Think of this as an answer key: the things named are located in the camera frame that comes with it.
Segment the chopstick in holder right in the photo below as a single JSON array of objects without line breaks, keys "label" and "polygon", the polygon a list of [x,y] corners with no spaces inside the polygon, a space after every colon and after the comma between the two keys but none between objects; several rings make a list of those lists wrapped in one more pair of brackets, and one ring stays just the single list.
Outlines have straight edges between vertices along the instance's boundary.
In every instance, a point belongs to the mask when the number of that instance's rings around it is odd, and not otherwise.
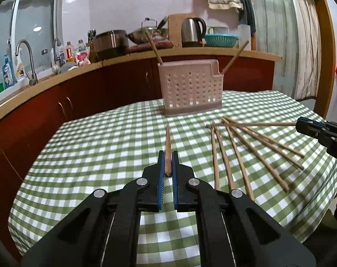
[{"label": "chopstick in holder right", "polygon": [[226,74],[226,72],[229,70],[229,68],[233,65],[233,63],[236,61],[236,59],[238,59],[239,55],[243,52],[243,50],[245,49],[245,47],[249,44],[249,41],[245,41],[245,43],[243,43],[243,45],[239,48],[239,51],[233,56],[233,58],[231,59],[231,61],[225,66],[225,68],[222,70],[221,74],[224,75]]}]

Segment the striped door curtain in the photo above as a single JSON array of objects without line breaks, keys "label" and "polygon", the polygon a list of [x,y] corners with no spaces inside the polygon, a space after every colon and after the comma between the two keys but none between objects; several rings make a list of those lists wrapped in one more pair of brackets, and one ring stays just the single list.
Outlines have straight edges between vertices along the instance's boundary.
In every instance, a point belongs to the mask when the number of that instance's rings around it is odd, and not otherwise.
[{"label": "striped door curtain", "polygon": [[260,52],[276,54],[273,89],[296,100],[315,98],[322,47],[314,0],[251,0]]}]

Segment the white translucent container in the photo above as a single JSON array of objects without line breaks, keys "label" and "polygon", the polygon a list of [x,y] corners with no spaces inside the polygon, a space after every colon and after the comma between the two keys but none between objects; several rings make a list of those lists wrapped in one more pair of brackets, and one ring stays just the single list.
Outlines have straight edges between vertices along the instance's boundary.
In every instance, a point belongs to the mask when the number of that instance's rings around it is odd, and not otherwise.
[{"label": "white translucent container", "polygon": [[245,46],[245,51],[251,50],[251,27],[246,24],[240,24],[238,26],[239,32],[239,48],[244,45],[246,41],[248,44]]}]

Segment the dark hanging cloth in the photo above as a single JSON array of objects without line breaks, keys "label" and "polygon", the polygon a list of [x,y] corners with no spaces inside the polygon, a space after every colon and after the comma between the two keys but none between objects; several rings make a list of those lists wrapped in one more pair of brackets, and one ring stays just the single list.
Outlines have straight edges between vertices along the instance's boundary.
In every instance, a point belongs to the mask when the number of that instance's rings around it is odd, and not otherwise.
[{"label": "dark hanging cloth", "polygon": [[251,0],[240,0],[242,8],[239,9],[240,24],[248,25],[251,29],[251,37],[256,33],[255,15]]}]

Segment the pink perforated utensil holder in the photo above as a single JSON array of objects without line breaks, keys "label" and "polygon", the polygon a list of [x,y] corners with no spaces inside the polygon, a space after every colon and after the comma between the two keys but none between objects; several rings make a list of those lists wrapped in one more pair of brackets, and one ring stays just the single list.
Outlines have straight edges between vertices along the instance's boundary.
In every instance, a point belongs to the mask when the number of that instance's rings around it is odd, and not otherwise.
[{"label": "pink perforated utensil holder", "polygon": [[224,75],[216,59],[165,62],[158,65],[167,117],[222,107]]}]

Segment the teal plastic colander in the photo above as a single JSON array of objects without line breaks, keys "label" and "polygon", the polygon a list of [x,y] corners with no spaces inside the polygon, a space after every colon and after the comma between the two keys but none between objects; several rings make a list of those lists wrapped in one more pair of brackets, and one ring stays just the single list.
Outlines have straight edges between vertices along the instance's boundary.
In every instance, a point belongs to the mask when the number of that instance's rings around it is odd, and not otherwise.
[{"label": "teal plastic colander", "polygon": [[206,34],[204,39],[208,47],[233,48],[239,37],[233,34]]}]

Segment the white green mug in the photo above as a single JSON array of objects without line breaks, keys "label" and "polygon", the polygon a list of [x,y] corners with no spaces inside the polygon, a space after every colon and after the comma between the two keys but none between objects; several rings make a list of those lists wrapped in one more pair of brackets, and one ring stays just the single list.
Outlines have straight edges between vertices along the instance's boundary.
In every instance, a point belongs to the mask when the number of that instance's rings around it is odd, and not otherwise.
[{"label": "white green mug", "polygon": [[228,34],[229,28],[225,26],[209,26],[207,29],[208,34]]}]

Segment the white spray bottle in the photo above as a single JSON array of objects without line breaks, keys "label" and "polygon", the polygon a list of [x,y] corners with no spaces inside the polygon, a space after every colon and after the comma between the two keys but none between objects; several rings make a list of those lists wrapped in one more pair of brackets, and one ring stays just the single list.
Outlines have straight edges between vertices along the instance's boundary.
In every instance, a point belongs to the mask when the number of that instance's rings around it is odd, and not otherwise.
[{"label": "white spray bottle", "polygon": [[15,77],[17,82],[20,82],[26,76],[24,65],[21,61],[21,49],[19,49],[19,54],[15,56],[16,58],[16,67],[15,67]]}]

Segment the blue dish soap bottle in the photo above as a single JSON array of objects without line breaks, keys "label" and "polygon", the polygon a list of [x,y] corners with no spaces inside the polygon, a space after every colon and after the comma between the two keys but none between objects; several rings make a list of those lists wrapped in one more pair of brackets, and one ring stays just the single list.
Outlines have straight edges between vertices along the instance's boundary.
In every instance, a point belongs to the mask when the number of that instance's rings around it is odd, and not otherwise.
[{"label": "blue dish soap bottle", "polygon": [[15,84],[14,74],[11,66],[11,62],[9,61],[9,57],[7,54],[3,56],[4,58],[4,65],[3,65],[3,78],[5,87],[9,88]]}]

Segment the red white snack bag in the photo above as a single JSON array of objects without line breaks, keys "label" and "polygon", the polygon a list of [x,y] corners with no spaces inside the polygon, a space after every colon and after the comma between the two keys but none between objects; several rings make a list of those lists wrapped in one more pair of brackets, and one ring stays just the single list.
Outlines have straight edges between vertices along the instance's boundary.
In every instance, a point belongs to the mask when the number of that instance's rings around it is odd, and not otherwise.
[{"label": "red white snack bag", "polygon": [[75,52],[75,60],[78,67],[82,67],[84,65],[90,65],[90,48],[77,48]]}]

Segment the orange oil bottle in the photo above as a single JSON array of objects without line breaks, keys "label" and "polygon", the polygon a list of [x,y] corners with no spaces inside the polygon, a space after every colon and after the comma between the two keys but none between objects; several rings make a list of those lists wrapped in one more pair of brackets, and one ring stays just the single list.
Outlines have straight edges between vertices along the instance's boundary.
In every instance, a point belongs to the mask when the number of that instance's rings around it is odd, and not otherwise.
[{"label": "orange oil bottle", "polygon": [[67,63],[75,62],[75,55],[74,55],[74,46],[71,44],[70,41],[67,42],[65,47],[65,61]]}]

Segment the black rice cooker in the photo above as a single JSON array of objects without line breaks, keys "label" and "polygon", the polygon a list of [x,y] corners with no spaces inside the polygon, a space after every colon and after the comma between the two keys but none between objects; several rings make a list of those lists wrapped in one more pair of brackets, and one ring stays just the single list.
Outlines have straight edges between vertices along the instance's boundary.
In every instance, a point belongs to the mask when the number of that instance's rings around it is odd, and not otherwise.
[{"label": "black rice cooker", "polygon": [[125,30],[110,30],[97,34],[93,43],[100,61],[128,53],[129,39]]}]

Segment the wooden cutting board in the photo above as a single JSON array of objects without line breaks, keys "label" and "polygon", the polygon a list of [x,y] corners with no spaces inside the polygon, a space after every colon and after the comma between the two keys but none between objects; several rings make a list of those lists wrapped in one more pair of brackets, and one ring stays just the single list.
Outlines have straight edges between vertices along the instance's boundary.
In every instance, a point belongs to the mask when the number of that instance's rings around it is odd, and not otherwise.
[{"label": "wooden cutting board", "polygon": [[195,13],[178,13],[170,14],[168,16],[168,36],[169,41],[171,41],[177,48],[182,48],[181,39],[181,25],[186,18],[196,17]]}]

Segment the knife block with knives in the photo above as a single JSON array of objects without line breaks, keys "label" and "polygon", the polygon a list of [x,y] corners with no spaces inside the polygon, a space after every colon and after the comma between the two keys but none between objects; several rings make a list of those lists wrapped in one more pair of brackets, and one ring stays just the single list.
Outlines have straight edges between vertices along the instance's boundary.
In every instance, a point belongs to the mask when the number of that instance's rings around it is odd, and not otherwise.
[{"label": "knife block with knives", "polygon": [[93,43],[95,37],[96,37],[96,30],[95,29],[89,30],[87,33],[88,42],[86,45],[90,49],[90,62],[91,63],[95,63],[97,60],[96,50],[94,49],[94,43]]}]

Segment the steel wok with lid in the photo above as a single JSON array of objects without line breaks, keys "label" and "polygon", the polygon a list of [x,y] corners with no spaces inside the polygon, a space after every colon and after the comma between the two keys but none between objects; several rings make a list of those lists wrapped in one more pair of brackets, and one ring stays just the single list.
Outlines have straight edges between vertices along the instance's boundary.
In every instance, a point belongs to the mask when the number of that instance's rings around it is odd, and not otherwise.
[{"label": "steel wok with lid", "polygon": [[149,39],[147,38],[147,34],[153,41],[168,40],[169,30],[168,28],[164,28],[168,20],[168,16],[165,16],[160,23],[155,19],[145,18],[141,22],[140,28],[129,33],[127,38],[136,45],[148,43]]}]

